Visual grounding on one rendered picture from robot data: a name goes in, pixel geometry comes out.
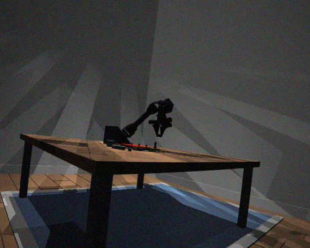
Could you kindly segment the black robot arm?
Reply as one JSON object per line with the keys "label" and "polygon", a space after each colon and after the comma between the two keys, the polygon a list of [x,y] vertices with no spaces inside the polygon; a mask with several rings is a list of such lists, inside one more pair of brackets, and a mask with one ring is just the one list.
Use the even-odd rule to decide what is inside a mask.
{"label": "black robot arm", "polygon": [[[155,104],[158,104],[159,106],[156,107]],[[166,98],[164,101],[160,100],[160,101],[154,101],[153,103],[151,103],[148,107],[147,107],[147,111],[139,118],[137,119],[134,123],[130,123],[129,125],[125,126],[122,129],[122,133],[125,135],[125,137],[130,138],[135,131],[137,130],[137,127],[149,116],[152,115],[154,113],[162,113],[162,114],[166,114],[166,113],[170,113],[172,112],[173,109],[173,103],[171,102],[171,100],[169,98]],[[163,117],[161,115],[159,122],[165,122],[170,124],[170,122],[172,122],[172,118],[166,118]],[[126,131],[128,132],[126,132]]]}

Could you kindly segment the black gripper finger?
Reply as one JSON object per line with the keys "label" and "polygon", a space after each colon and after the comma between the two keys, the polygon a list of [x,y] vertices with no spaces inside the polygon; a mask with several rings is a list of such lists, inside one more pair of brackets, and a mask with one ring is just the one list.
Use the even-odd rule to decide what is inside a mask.
{"label": "black gripper finger", "polygon": [[165,129],[168,128],[168,127],[160,127],[160,133],[163,135]]}
{"label": "black gripper finger", "polygon": [[152,125],[152,126],[155,130],[156,135],[158,135],[160,125]]}

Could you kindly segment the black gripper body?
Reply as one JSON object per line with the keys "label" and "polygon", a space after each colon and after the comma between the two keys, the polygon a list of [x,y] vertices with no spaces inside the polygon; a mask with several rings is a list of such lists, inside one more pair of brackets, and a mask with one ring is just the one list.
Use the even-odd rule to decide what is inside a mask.
{"label": "black gripper body", "polygon": [[162,114],[162,113],[158,113],[157,116],[157,120],[149,120],[148,123],[149,124],[153,124],[153,125],[162,125],[162,127],[172,127],[172,124],[168,124],[165,122],[159,122],[161,115],[163,117],[167,117],[166,114]]}

